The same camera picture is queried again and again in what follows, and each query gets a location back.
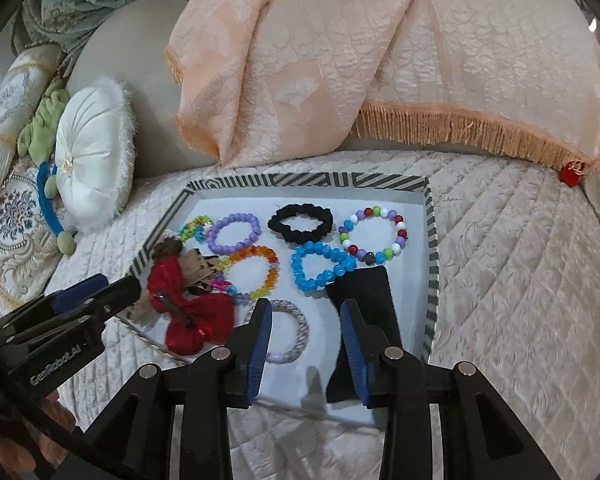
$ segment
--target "colorful woven bracelet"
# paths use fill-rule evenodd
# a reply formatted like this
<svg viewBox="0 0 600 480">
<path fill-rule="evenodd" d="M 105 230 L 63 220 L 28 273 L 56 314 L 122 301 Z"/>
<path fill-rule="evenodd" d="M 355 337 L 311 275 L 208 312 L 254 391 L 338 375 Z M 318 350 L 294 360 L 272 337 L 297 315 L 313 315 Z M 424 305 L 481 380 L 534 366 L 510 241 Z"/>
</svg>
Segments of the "colorful woven bracelet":
<svg viewBox="0 0 600 480">
<path fill-rule="evenodd" d="M 193 220 L 188 221 L 182 226 L 176 238 L 181 242 L 186 242 L 191 237 L 194 237 L 198 242 L 202 243 L 205 241 L 209 231 L 211 231 L 213 224 L 212 219 L 206 215 L 196 216 Z"/>
<path fill-rule="evenodd" d="M 269 262 L 269 272 L 261 287 L 251 292 L 239 292 L 236 286 L 225 280 L 225 276 L 232 265 L 236 262 L 251 258 L 252 256 L 261 256 Z M 210 283 L 213 288 L 224 290 L 229 296 L 235 298 L 238 302 L 254 301 L 269 294 L 276 286 L 278 276 L 280 275 L 280 263 L 273 249 L 264 246 L 246 247 L 240 251 L 232 253 L 229 257 L 223 258 L 216 265 L 216 274 L 214 280 Z"/>
<path fill-rule="evenodd" d="M 302 259 L 308 254 L 321 254 L 327 260 L 331 260 L 336 265 L 333 270 L 324 270 L 315 278 L 307 279 L 302 270 Z M 324 288 L 327 283 L 333 282 L 337 276 L 343 276 L 345 272 L 354 270 L 358 264 L 353 256 L 350 256 L 339 248 L 332 248 L 330 245 L 322 242 L 305 242 L 296 247 L 291 255 L 291 271 L 296 277 L 295 283 L 303 292 L 313 292 Z"/>
<path fill-rule="evenodd" d="M 313 231 L 299 231 L 283 224 L 282 221 L 298 215 L 307 215 L 320 221 Z M 322 240 L 333 229 L 333 215 L 331 210 L 314 204 L 289 204 L 276 211 L 267 224 L 269 229 L 280 233 L 285 242 L 302 245 L 305 242 Z"/>
<path fill-rule="evenodd" d="M 388 218 L 390 221 L 395 223 L 395 226 L 398 229 L 397 236 L 394 240 L 394 243 L 391 244 L 391 247 L 387 247 L 375 254 L 371 251 L 367 252 L 364 249 L 358 248 L 358 246 L 354 245 L 349 239 L 349 233 L 353 231 L 353 228 L 359 221 L 365 218 L 371 218 L 373 216 Z M 361 262 L 365 262 L 367 265 L 382 265 L 386 261 L 391 260 L 394 256 L 400 254 L 400 252 L 404 249 L 404 245 L 407 240 L 407 226 L 404 223 L 404 218 L 402 218 L 401 215 L 398 215 L 395 209 L 388 210 L 385 207 L 381 208 L 377 205 L 373 207 L 367 207 L 364 211 L 356 211 L 355 214 L 351 215 L 349 219 L 345 220 L 342 224 L 343 225 L 341 225 L 341 227 L 338 227 L 338 232 L 340 233 L 340 243 L 349 252 L 349 254 L 357 257 Z"/>
<path fill-rule="evenodd" d="M 298 323 L 298 332 L 296 333 L 296 342 L 291 350 L 287 350 L 283 354 L 267 353 L 267 362 L 279 365 L 292 363 L 298 359 L 309 341 L 309 325 L 306 322 L 306 317 L 302 311 L 290 301 L 285 300 L 270 300 L 273 312 L 282 312 L 289 314 Z M 247 315 L 244 317 L 244 322 L 248 323 L 251 320 L 251 315 L 256 307 L 255 301 L 249 303 Z"/>
<path fill-rule="evenodd" d="M 217 245 L 216 238 L 218 238 L 218 233 L 222 228 L 233 222 L 248 222 L 251 224 L 251 233 L 249 236 L 241 242 L 236 242 L 235 245 Z M 225 216 L 213 225 L 206 237 L 206 243 L 209 246 L 209 249 L 215 254 L 232 254 L 243 250 L 245 247 L 251 247 L 261 234 L 260 222 L 258 222 L 255 215 L 251 213 L 231 213 L 229 216 Z"/>
</svg>

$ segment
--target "red object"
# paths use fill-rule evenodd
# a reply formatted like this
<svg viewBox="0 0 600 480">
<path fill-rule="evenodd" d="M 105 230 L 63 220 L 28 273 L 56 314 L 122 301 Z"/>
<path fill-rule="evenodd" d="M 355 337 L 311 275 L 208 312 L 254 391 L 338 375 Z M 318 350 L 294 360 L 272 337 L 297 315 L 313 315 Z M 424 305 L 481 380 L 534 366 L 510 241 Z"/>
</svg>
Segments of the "red object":
<svg viewBox="0 0 600 480">
<path fill-rule="evenodd" d="M 200 351 L 208 341 L 224 344 L 234 328 L 234 300 L 227 294 L 205 294 L 188 300 L 182 294 L 182 270 L 178 257 L 165 256 L 158 260 L 147 278 L 149 301 L 160 313 L 168 312 L 157 294 L 166 295 L 193 323 L 189 326 L 171 319 L 165 337 L 169 350 L 180 355 Z"/>
<path fill-rule="evenodd" d="M 558 179 L 569 187 L 576 187 L 582 178 L 582 170 L 575 167 L 575 163 L 570 162 L 558 172 Z"/>
</svg>

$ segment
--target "green plush toy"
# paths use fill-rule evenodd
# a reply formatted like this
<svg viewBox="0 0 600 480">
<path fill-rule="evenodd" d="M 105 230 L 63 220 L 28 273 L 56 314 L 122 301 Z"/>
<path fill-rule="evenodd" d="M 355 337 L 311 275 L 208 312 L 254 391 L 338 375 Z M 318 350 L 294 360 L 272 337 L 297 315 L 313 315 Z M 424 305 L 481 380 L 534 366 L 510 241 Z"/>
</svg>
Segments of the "green plush toy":
<svg viewBox="0 0 600 480">
<path fill-rule="evenodd" d="M 64 81 L 57 79 L 46 89 L 31 122 L 23 128 L 18 137 L 18 154 L 29 152 L 36 166 L 49 160 L 56 143 L 56 131 L 60 116 L 69 101 L 64 89 Z"/>
</svg>

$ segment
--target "orange and yellow beaded bracelet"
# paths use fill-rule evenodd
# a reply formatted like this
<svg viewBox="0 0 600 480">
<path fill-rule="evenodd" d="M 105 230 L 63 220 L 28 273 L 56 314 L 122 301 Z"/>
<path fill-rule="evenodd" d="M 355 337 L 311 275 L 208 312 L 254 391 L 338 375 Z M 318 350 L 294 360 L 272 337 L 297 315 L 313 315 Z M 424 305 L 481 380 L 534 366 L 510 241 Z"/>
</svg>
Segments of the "orange and yellow beaded bracelet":
<svg viewBox="0 0 600 480">
<path fill-rule="evenodd" d="M 238 292 L 235 285 L 226 281 L 224 277 L 234 263 L 246 258 L 251 258 L 252 256 L 260 256 L 267 259 L 269 262 L 269 271 L 267 272 L 267 277 L 260 288 L 252 290 L 251 292 Z M 230 256 L 220 260 L 216 265 L 216 271 L 217 272 L 214 276 L 214 281 L 211 283 L 212 286 L 214 286 L 214 282 L 218 283 L 219 286 L 215 288 L 224 290 L 229 296 L 235 298 L 235 300 L 238 302 L 255 301 L 258 298 L 263 298 L 275 288 L 276 282 L 278 281 L 278 275 L 280 274 L 280 263 L 273 249 L 269 249 L 265 246 L 251 246 L 245 247 L 240 251 L 236 251 Z"/>
</svg>

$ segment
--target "metal bolt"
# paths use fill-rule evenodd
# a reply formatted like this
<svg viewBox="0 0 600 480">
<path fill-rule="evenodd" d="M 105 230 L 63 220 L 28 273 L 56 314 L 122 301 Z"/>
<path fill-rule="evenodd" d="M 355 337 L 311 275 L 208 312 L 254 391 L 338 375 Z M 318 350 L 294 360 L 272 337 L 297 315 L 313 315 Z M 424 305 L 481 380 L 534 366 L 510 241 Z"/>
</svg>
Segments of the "metal bolt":
<svg viewBox="0 0 600 480">
<path fill-rule="evenodd" d="M 473 374 L 475 374 L 475 366 L 473 364 L 471 364 L 469 361 L 462 361 L 458 365 L 458 371 L 462 375 L 472 376 Z"/>
<path fill-rule="evenodd" d="M 211 351 L 211 357 L 216 361 L 224 361 L 231 355 L 231 350 L 226 346 L 219 346 Z"/>
<path fill-rule="evenodd" d="M 404 355 L 404 350 L 402 350 L 402 348 L 398 348 L 397 346 L 389 346 L 384 349 L 384 355 L 386 355 L 389 359 L 401 359 Z"/>
<path fill-rule="evenodd" d="M 158 367 L 156 365 L 144 365 L 140 368 L 140 377 L 143 379 L 151 379 L 157 373 Z"/>
</svg>

